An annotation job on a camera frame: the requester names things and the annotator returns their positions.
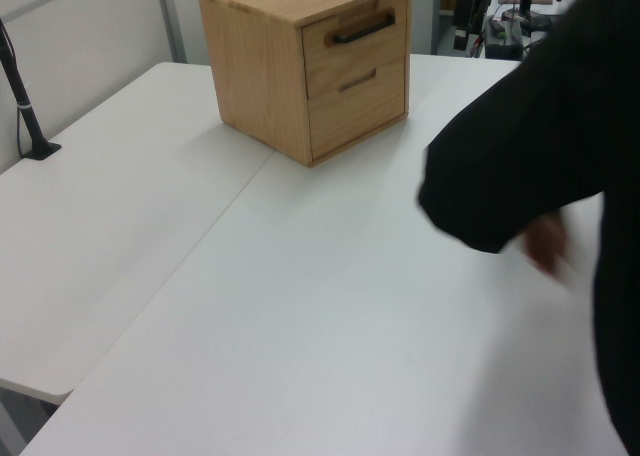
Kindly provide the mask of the person's hand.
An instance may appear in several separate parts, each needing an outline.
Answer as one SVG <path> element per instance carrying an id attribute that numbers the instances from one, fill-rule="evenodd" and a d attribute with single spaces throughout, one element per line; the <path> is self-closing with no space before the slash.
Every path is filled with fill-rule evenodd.
<path id="1" fill-rule="evenodd" d="M 523 229 L 522 251 L 541 274 L 557 282 L 567 279 L 570 232 L 562 210 L 543 214 Z"/>

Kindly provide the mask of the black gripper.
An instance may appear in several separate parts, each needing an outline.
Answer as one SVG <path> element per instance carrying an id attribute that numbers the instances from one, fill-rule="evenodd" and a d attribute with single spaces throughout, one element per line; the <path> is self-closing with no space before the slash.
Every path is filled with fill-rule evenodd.
<path id="1" fill-rule="evenodd" d="M 455 32 L 453 48 L 457 51 L 469 51 L 469 45 L 472 44 L 470 33 L 474 32 L 475 7 L 476 0 L 456 0 L 455 27 L 465 31 L 464 38 L 462 31 Z"/>

